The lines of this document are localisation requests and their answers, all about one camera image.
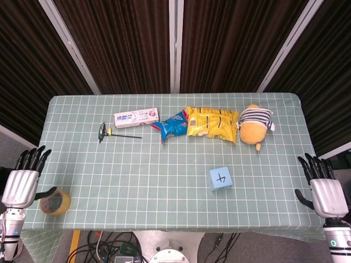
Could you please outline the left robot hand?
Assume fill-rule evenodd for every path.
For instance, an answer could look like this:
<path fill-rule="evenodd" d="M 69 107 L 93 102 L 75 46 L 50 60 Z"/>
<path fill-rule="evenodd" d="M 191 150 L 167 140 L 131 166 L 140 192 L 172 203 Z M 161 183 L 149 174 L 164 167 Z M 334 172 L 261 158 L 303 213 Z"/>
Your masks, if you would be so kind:
<path fill-rule="evenodd" d="M 37 192 L 39 179 L 51 152 L 51 149 L 45 150 L 45 146 L 25 150 L 14 168 L 1 168 L 6 174 L 6 185 L 1 193 L 1 202 L 6 208 L 28 208 L 34 201 L 47 198 L 57 190 L 53 186 L 46 192 Z"/>

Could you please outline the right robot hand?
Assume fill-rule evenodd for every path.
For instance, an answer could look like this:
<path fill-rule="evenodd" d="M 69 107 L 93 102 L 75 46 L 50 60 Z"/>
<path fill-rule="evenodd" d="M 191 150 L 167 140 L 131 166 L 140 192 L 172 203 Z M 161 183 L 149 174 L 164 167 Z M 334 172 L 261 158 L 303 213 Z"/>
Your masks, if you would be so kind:
<path fill-rule="evenodd" d="M 341 183 L 335 178 L 331 165 L 325 159 L 311 156 L 297 157 L 300 162 L 312 200 L 307 200 L 299 189 L 295 195 L 299 202 L 314 210 L 321 218 L 343 218 L 350 209 Z"/>

